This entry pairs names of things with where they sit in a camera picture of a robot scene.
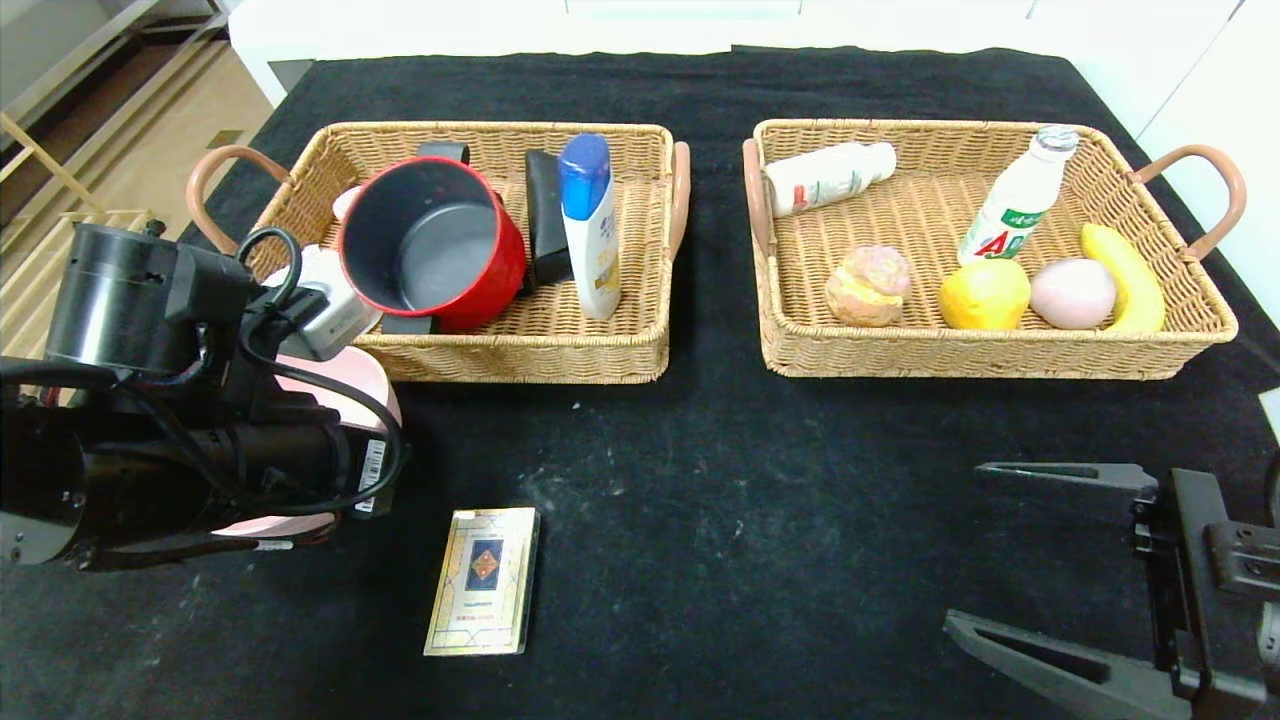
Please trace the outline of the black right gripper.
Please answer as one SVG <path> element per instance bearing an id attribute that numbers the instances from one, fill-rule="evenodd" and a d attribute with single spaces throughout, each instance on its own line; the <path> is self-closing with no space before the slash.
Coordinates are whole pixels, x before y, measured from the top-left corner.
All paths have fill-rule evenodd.
<path id="1" fill-rule="evenodd" d="M 1265 715 L 1277 696 L 1276 525 L 1230 519 L 1207 471 L 1157 480 L 1133 462 L 988 461 L 974 473 L 1036 497 L 1139 495 L 1133 546 L 1146 561 L 1156 667 L 950 609 L 943 632 L 961 650 L 1082 719 Z M 1213 650 L 1229 600 L 1262 607 L 1257 657 L 1240 669 Z"/>

